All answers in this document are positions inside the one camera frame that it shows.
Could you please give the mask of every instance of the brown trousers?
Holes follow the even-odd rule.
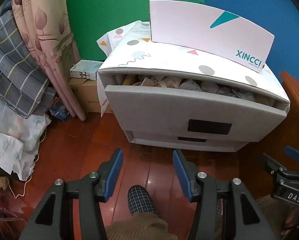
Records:
[[[276,239],[281,238],[281,228],[285,223],[288,206],[265,196],[257,200],[259,207],[267,218]],[[169,234],[167,223],[154,213],[136,213],[129,220],[114,222],[106,227],[108,240],[177,240]],[[216,221],[215,240],[221,238],[222,217]]]

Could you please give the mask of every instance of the metal screw head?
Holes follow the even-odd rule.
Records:
[[[200,171],[199,173],[197,173],[197,176],[201,179],[205,179],[207,177],[207,174],[203,171]]]
[[[233,183],[234,183],[235,185],[239,185],[239,184],[242,183],[242,181],[241,181],[239,178],[235,178],[235,179],[233,179]]]
[[[90,178],[91,179],[94,179],[98,176],[98,173],[96,171],[92,171],[90,174],[89,174]]]
[[[59,185],[62,185],[63,184],[63,180],[62,179],[56,179],[55,180],[55,185],[59,186]]]

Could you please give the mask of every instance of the gray drawer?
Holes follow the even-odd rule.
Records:
[[[222,95],[182,89],[107,85],[123,130],[167,136],[257,142],[286,112]]]

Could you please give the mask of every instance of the plaid blanket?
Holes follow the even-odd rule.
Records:
[[[14,20],[10,0],[0,8],[0,98],[17,114],[43,115],[55,90],[30,55]]]

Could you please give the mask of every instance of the white board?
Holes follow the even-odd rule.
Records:
[[[203,4],[150,0],[153,42],[206,51],[260,72],[274,35],[233,13]]]

